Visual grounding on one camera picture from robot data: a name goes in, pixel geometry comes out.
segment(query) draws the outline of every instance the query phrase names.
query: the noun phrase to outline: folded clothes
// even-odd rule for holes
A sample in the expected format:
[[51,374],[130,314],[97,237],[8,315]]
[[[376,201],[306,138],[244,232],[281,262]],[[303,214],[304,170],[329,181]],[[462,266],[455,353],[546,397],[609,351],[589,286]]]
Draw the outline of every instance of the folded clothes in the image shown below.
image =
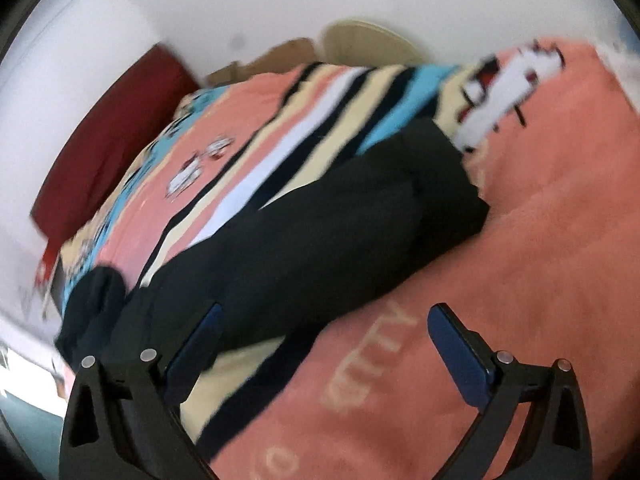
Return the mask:
[[97,267],[65,316],[86,329],[61,333],[56,345],[74,369],[88,354],[103,362],[146,348],[169,354],[213,303],[222,308],[221,351],[329,322],[482,228],[488,206],[461,158],[431,120],[417,120],[319,180],[245,208],[148,286],[125,295],[116,271]]
[[117,269],[127,290],[146,285],[243,207],[260,209],[317,180],[362,146],[396,134],[421,109],[434,116],[438,88],[454,73],[451,66],[312,64],[185,98],[174,123],[63,247],[63,303],[100,265]]
[[[490,126],[465,155],[471,181],[491,205],[482,234],[331,323],[286,388],[220,452],[213,449],[217,476],[436,475],[476,415],[426,334],[429,307],[447,301],[467,326],[518,359],[572,362],[594,478],[609,478],[640,430],[640,118],[593,47],[540,43],[560,50],[564,70],[514,102],[496,119],[497,131]],[[494,99],[479,99],[481,91],[493,92],[487,82],[501,78],[517,52],[458,79],[452,95],[464,103],[464,88],[478,103],[466,104],[463,120],[492,110]],[[447,92],[440,96],[439,115],[452,109]],[[454,126],[455,114],[447,116]],[[510,458],[522,408],[488,478],[500,476]]]
[[[512,112],[515,112],[514,115],[517,117],[523,116],[519,109],[523,98],[531,96],[538,86],[557,75],[562,70],[562,60],[560,50],[553,44],[544,48],[538,42],[534,42],[520,47],[513,55],[502,58],[501,61],[491,56],[480,64],[460,67],[440,85],[436,98],[425,105],[419,115],[435,117],[436,124],[446,131],[454,145],[459,149],[473,150],[478,145],[478,141],[484,139],[488,132],[494,129],[494,124],[503,117]],[[536,78],[532,78],[531,73],[535,73]],[[426,78],[428,85],[430,78],[425,68],[415,74],[408,89],[414,86],[420,87],[422,78]],[[380,121],[376,129],[372,130],[361,143],[358,152],[364,152],[370,145],[379,142],[381,140],[379,133],[383,134],[382,138],[392,134],[395,131],[391,126],[396,120],[394,116],[401,118],[406,113],[407,111],[402,111],[402,107],[396,107],[395,111]],[[245,424],[242,420],[247,412],[244,407],[248,402],[247,399],[253,399],[252,402],[262,410],[280,392],[274,387],[275,382],[279,381],[281,388],[286,386],[289,381],[288,376],[276,371],[281,368],[297,370],[306,357],[300,348],[310,350],[316,339],[315,335],[307,333],[303,344],[301,339],[304,337],[303,332],[288,336],[286,342],[289,339],[298,342],[294,349],[289,354],[284,349],[279,349],[262,365],[258,366],[259,362],[257,362],[253,368],[255,377],[247,380],[224,403],[219,395],[213,394],[219,392],[226,383],[223,374],[218,374],[218,382],[215,384],[210,382],[213,380],[213,373],[207,374],[206,386],[205,383],[198,382],[194,388],[194,399],[203,399],[206,390],[213,394],[210,397],[212,400],[208,403],[199,402],[197,410],[189,403],[183,406],[183,413],[189,419],[190,436],[197,437],[196,444],[204,458],[208,460],[215,458],[222,448],[222,438],[236,435],[244,428]],[[262,354],[258,358],[261,357],[264,360],[267,355]],[[269,382],[269,388],[263,388],[262,383],[256,380],[261,376],[273,378]],[[225,392],[230,395],[232,390],[227,389]]]

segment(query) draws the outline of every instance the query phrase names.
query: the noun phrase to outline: black jacket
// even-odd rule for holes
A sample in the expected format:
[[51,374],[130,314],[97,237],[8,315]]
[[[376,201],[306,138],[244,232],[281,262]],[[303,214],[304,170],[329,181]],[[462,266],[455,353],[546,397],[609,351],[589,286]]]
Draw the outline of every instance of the black jacket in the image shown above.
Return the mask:
[[460,161],[431,120],[416,120],[308,186],[240,212],[147,288],[126,296],[116,271],[92,270],[71,293],[56,345],[74,369],[89,354],[119,362],[146,348],[175,352],[215,303],[220,350],[331,321],[482,228],[488,206]]

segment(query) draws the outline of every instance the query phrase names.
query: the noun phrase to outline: striped blanket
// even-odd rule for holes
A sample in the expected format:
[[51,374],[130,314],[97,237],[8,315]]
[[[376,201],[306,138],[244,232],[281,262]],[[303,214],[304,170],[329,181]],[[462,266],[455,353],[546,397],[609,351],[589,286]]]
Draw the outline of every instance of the striped blanket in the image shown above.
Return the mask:
[[64,302],[98,265],[119,270],[129,288],[145,285],[162,264],[242,209],[261,208],[318,179],[418,114],[435,117],[452,134],[465,103],[460,82],[474,69],[317,63],[188,96],[61,250]]

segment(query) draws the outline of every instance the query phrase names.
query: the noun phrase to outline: metal screw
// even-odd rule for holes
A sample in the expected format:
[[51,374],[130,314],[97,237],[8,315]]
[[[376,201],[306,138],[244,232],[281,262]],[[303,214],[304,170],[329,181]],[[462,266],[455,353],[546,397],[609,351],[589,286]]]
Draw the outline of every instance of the metal screw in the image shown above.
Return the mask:
[[158,352],[156,352],[153,348],[147,348],[140,353],[140,360],[148,363],[150,361],[153,361],[157,355]]
[[513,363],[513,354],[506,350],[500,350],[495,356],[498,358],[498,361],[503,364],[510,365]]
[[558,359],[558,368],[563,372],[568,372],[571,370],[571,363],[566,359]]
[[91,368],[93,365],[95,365],[95,357],[92,355],[88,355],[87,357],[82,359],[81,365],[82,368]]

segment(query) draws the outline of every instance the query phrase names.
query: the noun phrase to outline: blue stripe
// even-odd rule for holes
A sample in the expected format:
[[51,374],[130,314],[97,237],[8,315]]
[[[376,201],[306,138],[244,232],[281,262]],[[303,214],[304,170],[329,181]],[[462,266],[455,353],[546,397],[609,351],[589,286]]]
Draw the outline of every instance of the blue stripe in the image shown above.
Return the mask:
[[404,93],[404,97],[365,137],[357,154],[363,154],[374,144],[388,139],[404,128],[437,94],[441,81],[456,69],[456,66],[439,65],[424,65],[418,68]]
[[122,213],[124,207],[127,205],[129,197],[136,191],[143,180],[149,173],[165,158],[165,156],[171,151],[177,140],[186,132],[193,123],[202,115],[202,113],[215,102],[228,88],[228,86],[200,90],[194,96],[193,101],[190,103],[190,113],[181,120],[173,121],[165,130],[158,136],[158,139],[148,149],[145,160],[142,166],[137,170],[132,177],[122,187],[122,191],[113,203],[113,207],[107,213],[97,236],[92,240],[92,248],[87,254],[85,260],[82,262],[78,272],[72,276],[69,276],[65,283],[65,291],[63,296],[62,311],[66,309],[66,302],[69,299],[71,291],[76,286],[76,283],[91,270],[94,266],[94,261],[97,258],[98,252],[107,241],[113,226],[115,225],[118,216]]

